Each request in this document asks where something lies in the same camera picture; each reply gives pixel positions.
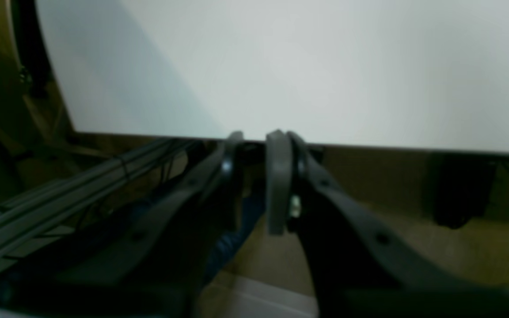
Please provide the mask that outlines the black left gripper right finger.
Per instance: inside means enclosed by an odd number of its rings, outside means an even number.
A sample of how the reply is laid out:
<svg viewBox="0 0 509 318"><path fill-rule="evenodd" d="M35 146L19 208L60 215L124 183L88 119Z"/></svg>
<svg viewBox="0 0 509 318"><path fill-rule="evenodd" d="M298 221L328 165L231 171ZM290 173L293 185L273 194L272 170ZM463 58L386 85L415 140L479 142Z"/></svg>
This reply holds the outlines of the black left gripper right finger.
<svg viewBox="0 0 509 318"><path fill-rule="evenodd" d="M266 137L267 230L295 233L321 318L509 318L509 292L445 272L352 199L293 132Z"/></svg>

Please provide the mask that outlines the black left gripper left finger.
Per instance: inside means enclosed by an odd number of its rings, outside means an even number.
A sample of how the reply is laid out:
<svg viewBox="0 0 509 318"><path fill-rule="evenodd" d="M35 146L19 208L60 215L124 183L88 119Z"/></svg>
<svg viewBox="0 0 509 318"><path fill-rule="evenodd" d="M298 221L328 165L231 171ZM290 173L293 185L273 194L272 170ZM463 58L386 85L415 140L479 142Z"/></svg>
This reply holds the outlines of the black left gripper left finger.
<svg viewBox="0 0 509 318"><path fill-rule="evenodd" d="M15 284L0 318L195 318L210 253L239 228L243 145L232 132L111 244Z"/></svg>

